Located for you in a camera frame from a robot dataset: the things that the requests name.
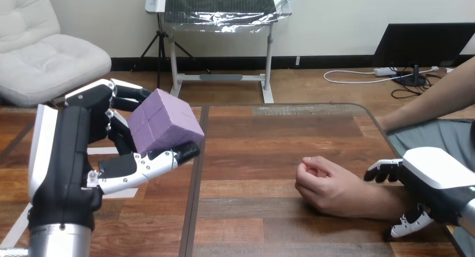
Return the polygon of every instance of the white tape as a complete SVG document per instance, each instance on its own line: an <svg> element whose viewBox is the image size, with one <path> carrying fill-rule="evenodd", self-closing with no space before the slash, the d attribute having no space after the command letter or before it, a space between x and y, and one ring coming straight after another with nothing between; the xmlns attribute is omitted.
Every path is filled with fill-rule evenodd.
<svg viewBox="0 0 475 257"><path fill-rule="evenodd" d="M118 191L116 193L106 194L103 196L103 199L112 199L112 198L133 198L137 193L137 188L125 189Z"/></svg>
<svg viewBox="0 0 475 257"><path fill-rule="evenodd" d="M88 155L116 155L118 153L115 147L87 148Z"/></svg>
<svg viewBox="0 0 475 257"><path fill-rule="evenodd" d="M15 247L16 242L18 242L21 235L28 226L27 216L31 207L31 204L28 203L26 208L20 214L19 218L16 220L13 227L10 229L10 232L8 232L7 236L3 239L2 243L0 244L0 249Z"/></svg>

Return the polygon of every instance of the chair cushion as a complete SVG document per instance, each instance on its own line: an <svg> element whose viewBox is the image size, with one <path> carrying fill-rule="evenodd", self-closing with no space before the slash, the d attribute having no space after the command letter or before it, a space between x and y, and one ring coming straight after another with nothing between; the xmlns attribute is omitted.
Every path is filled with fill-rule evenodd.
<svg viewBox="0 0 475 257"><path fill-rule="evenodd" d="M49 0L0 0L0 53L59 34Z"/></svg>
<svg viewBox="0 0 475 257"><path fill-rule="evenodd" d="M110 71L110 57L88 41L52 35L0 54L0 95L18 106L55 98Z"/></svg>

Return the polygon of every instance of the metal cylinder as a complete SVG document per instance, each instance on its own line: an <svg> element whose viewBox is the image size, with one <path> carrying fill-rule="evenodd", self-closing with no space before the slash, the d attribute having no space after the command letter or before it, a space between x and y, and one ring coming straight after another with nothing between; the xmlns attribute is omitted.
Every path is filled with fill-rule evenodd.
<svg viewBox="0 0 475 257"><path fill-rule="evenodd" d="M28 257L28 249L23 249L20 247L0 249L0 257Z"/></svg>
<svg viewBox="0 0 475 257"><path fill-rule="evenodd" d="M264 83L264 90L271 88L271 63L272 63L272 25L269 26L269 35L267 36L267 54L266 54L266 81Z"/></svg>
<svg viewBox="0 0 475 257"><path fill-rule="evenodd" d="M459 226L475 237L475 199L465 205L458 218Z"/></svg>
<svg viewBox="0 0 475 257"><path fill-rule="evenodd" d="M178 89L178 70L176 67L176 53L175 53L175 37L173 33L168 37L170 45L170 61L171 61L171 78L173 80L173 89Z"/></svg>
<svg viewBox="0 0 475 257"><path fill-rule="evenodd" d="M31 230L29 257L89 257L91 229L80 225L42 225Z"/></svg>

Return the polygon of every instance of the human arm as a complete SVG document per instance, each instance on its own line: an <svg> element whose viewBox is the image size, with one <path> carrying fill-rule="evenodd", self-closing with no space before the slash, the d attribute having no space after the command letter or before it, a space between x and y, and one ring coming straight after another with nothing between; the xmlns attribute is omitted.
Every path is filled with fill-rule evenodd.
<svg viewBox="0 0 475 257"><path fill-rule="evenodd" d="M393 221L414 206L404 187L366 183L321 156L298 165L295 188L320 212L340 217Z"/></svg>
<svg viewBox="0 0 475 257"><path fill-rule="evenodd" d="M386 132L432 120L475 104L475 57L447 74L421 96L378 117Z"/></svg>

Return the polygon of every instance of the robotic hand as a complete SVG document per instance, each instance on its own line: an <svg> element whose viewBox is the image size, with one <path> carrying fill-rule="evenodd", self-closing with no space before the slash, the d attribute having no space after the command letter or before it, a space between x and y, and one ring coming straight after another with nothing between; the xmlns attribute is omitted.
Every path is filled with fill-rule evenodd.
<svg viewBox="0 0 475 257"><path fill-rule="evenodd" d="M382 183L386 177L399 180L418 204L383 233L383 240L416 232L433 221L460 226L475 236L475 173L444 150L421 147L402 159L380 160L364 180Z"/></svg>
<svg viewBox="0 0 475 257"><path fill-rule="evenodd" d="M87 257L93 212L104 194L145 183L199 155L188 142L168 151L136 153L126 120L150 93L117 80L99 80L66 95L65 108L38 107L29 164L30 257ZM120 156L94 170L88 144L109 137Z"/></svg>

